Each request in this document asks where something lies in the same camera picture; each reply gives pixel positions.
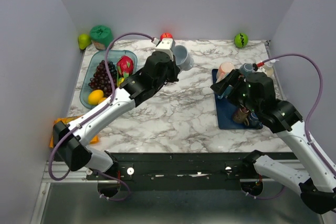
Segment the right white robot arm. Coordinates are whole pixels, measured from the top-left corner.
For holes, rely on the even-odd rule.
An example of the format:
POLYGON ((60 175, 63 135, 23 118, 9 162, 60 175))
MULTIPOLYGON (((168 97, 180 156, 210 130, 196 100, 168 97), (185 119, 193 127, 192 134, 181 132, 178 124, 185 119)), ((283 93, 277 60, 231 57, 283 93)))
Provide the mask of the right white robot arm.
POLYGON ((211 89, 220 95, 229 86, 232 90, 228 102, 254 112, 263 126, 287 144, 305 168, 300 172, 260 151, 253 151, 243 159, 242 173, 249 178, 263 175, 281 183, 298 194, 315 213, 335 211, 335 164, 305 132, 306 124, 297 109, 290 102, 276 98, 272 78, 262 72, 244 77, 234 69, 211 85, 211 89))

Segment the blue butterfly mug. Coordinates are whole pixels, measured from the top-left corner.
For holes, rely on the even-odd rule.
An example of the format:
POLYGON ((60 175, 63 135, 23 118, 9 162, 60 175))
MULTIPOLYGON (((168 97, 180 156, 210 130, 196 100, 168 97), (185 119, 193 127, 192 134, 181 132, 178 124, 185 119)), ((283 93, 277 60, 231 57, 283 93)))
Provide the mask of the blue butterfly mug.
POLYGON ((231 85, 229 85, 227 88, 226 88, 226 90, 223 92, 223 94, 221 94, 221 95, 218 95, 217 97, 219 98, 219 99, 222 99, 222 98, 226 98, 229 94, 230 94, 230 92, 232 91, 232 86, 231 85))

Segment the grey blue mug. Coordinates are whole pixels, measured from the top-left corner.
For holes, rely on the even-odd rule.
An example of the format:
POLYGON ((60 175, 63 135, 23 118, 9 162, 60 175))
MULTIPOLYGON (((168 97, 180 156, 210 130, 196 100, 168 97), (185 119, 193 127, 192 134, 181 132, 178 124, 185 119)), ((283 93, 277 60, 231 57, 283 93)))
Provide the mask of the grey blue mug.
POLYGON ((181 71, 189 71, 194 66, 194 59, 186 47, 176 45, 173 50, 173 55, 175 56, 176 65, 181 71))

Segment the pink mug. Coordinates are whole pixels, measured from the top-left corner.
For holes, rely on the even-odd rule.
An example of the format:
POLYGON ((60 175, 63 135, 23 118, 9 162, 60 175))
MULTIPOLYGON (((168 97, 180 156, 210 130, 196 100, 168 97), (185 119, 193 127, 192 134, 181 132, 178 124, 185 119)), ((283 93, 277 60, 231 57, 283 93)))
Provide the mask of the pink mug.
POLYGON ((235 69, 235 66, 230 62, 223 62, 218 67, 216 74, 216 83, 220 82, 225 78, 225 76, 235 69))

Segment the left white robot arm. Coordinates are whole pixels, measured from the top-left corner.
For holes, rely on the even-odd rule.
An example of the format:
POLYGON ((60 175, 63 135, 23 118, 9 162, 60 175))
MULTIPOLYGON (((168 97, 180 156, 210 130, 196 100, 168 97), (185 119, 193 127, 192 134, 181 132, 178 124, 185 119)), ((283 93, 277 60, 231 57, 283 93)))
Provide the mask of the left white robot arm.
POLYGON ((117 160, 106 151, 91 149, 90 141, 115 119, 152 98, 165 84, 177 82, 179 72, 172 51, 156 50, 143 68, 126 78, 102 103, 68 124, 56 123, 54 149, 69 170, 86 167, 98 170, 104 179, 112 179, 117 160))

